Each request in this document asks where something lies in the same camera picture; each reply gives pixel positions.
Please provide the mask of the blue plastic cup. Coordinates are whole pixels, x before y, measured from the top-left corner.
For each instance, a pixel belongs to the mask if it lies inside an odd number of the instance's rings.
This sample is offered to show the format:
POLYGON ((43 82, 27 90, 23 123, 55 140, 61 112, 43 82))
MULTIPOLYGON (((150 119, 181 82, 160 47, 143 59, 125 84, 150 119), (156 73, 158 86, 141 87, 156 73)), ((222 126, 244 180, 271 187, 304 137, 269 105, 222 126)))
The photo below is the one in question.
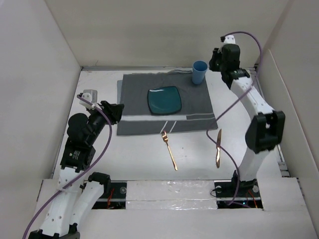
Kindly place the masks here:
POLYGON ((192 82, 196 85, 199 85, 204 80, 207 64, 204 61, 195 61, 192 66, 192 82))

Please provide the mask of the teal square plate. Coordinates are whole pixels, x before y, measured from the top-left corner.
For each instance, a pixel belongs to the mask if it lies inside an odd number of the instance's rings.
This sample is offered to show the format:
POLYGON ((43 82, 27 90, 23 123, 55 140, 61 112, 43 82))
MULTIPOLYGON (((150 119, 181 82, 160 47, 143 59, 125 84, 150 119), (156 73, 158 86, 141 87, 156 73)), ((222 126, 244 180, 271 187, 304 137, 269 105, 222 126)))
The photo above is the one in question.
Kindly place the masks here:
POLYGON ((181 111, 180 93, 175 86, 148 90, 148 107, 153 115, 173 115, 181 111))

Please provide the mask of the grey cloth placemat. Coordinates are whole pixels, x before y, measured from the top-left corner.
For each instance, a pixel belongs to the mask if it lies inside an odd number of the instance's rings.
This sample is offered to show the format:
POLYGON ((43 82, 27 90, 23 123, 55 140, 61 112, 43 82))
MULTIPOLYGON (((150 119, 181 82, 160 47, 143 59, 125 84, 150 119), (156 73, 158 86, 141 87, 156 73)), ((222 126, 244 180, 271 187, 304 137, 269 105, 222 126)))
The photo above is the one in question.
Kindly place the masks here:
POLYGON ((218 129, 207 82, 194 84, 191 71, 124 74, 117 90, 118 136, 218 129))

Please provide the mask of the copper fork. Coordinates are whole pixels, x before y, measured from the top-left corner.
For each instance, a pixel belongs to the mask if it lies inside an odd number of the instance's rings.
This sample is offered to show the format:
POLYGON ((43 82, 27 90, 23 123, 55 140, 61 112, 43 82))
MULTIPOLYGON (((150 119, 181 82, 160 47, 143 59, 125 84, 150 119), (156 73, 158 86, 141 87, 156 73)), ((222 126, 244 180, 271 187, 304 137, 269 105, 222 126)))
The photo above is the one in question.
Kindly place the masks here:
POLYGON ((167 136, 167 133, 166 133, 165 131, 162 131, 162 132, 161 132, 161 136, 162 136, 162 139, 163 139, 163 141, 165 142, 165 144, 166 144, 166 146, 167 146, 167 149, 168 149, 168 151, 169 151, 169 154, 170 154, 170 157, 171 157, 171 160, 172 160, 172 163, 173 163, 173 167, 174 167, 175 171, 177 171, 177 170, 178 170, 178 167, 177 167, 177 164, 176 164, 176 162, 175 162, 175 160, 174 160, 174 157, 173 157, 173 155, 172 155, 170 146, 169 146, 169 144, 168 144, 168 136, 167 136))

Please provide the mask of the copper knife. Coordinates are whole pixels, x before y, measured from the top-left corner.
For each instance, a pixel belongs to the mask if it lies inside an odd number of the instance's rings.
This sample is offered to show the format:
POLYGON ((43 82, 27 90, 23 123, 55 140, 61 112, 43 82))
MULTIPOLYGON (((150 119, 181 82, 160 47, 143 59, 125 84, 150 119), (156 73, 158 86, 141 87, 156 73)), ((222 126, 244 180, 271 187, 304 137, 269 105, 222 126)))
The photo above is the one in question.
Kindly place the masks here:
POLYGON ((222 135, 222 129, 219 130, 218 135, 217 135, 217 141, 216 141, 215 163, 216 163, 217 168, 220 167, 221 135, 222 135))

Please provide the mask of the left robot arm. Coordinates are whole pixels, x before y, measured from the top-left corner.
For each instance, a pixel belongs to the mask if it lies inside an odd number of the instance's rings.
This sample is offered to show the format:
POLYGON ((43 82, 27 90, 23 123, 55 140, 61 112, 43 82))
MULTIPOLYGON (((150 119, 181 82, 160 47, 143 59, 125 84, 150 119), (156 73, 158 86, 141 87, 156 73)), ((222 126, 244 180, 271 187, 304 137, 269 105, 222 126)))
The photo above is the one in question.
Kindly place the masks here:
POLYGON ((98 162, 93 160, 94 142, 104 126, 112 126, 121 120, 124 105, 107 101, 94 104, 83 98, 80 101, 90 115, 77 113, 70 117, 56 192, 32 218, 35 221, 43 209, 49 207, 40 228, 32 232, 26 229, 23 238, 80 238, 79 228, 96 201, 111 193, 108 174, 93 172, 87 182, 83 177, 98 162))

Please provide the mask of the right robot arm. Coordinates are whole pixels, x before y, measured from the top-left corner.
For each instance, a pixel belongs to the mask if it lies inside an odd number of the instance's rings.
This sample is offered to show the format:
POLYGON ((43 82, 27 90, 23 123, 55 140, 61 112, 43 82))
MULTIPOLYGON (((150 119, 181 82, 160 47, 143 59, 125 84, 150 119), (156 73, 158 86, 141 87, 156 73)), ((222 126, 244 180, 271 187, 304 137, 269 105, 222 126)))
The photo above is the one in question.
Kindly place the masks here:
POLYGON ((263 160, 282 141, 286 118, 260 95, 248 71, 240 68, 239 58, 239 46, 226 43, 214 48, 209 61, 209 69, 221 73, 222 81, 238 97, 251 120, 245 134, 247 149, 230 184, 230 190, 236 196, 242 196, 256 183, 263 160))

